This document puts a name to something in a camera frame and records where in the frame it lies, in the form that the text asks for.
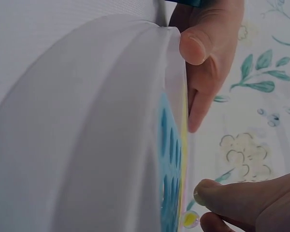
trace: fingernail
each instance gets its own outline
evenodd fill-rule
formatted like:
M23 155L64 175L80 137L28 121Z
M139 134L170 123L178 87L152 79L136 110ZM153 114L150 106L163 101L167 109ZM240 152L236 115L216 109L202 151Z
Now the fingernail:
M198 186L202 187L202 188L212 188L212 187L221 186L221 184L216 182L216 181L214 181L214 180L204 179L204 180L200 181Z
M193 40L194 42L196 42L198 44L198 46L201 48L202 50L202 54L203 54L203 62L206 59L206 50L205 47L203 45L203 43L201 42L201 40L199 40L199 38L195 37L195 36L189 36L189 39Z
M196 201L197 204L201 205L201 206L206 206L205 202L202 200L202 198L199 196L198 192L197 192L197 188L198 187L202 187L202 188L212 188L212 187L217 187L220 186L221 184L213 181L213 180L209 180L209 179L204 179L202 180L197 187L194 190L193 193L193 198Z
M200 206L205 206L205 202L201 199L201 197L198 195L198 192L195 191L193 193L193 198L196 203L198 203Z

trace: finger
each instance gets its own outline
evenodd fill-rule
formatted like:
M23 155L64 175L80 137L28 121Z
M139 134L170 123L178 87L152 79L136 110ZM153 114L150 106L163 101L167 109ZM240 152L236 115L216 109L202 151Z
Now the finger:
M226 221L227 223L231 224L231 225L234 225L246 232L255 232L256 231L256 228L255 226L251 226L251 225L248 225L246 223L242 223L242 222L239 222L239 221L236 221L236 220L232 220L228 217L223 217L223 216L219 216L223 221Z
M192 104L193 104L193 100L195 95L197 94L197 90L193 89L193 88L188 88L188 109L189 109L189 114L190 114L190 110L192 108Z
M257 183L220 185L201 181L195 192L212 212L254 226L258 216L290 192L290 174Z
M200 127L211 107L213 99L214 96L212 95L196 92L188 118L189 132L194 133Z
M235 232L217 214L206 213L200 220L204 232Z
M192 65L202 64L211 53L237 37L244 14L244 0L212 0L204 8L194 9L190 24L182 32L180 52Z

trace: blue printed pattern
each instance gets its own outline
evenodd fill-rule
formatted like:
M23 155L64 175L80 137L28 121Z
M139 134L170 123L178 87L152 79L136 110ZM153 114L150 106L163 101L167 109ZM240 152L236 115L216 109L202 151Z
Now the blue printed pattern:
M161 232L177 232L181 140L167 95L162 94L159 109L158 154L160 174Z

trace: white surface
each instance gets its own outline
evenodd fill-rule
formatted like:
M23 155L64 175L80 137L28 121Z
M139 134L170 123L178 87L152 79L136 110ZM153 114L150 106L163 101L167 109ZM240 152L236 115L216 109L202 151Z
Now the white surface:
M155 22L161 0L0 0L0 103L56 41L95 18L130 14Z
M164 86L182 96L178 44L112 15L28 69L0 108L0 232L160 232L157 108Z

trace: floral tablecloth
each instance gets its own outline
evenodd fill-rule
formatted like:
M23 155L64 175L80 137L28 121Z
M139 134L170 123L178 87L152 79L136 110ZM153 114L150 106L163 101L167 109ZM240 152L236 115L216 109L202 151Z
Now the floral tablecloth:
M227 184L290 173L290 0L246 0L231 72L191 139L189 192L204 178Z

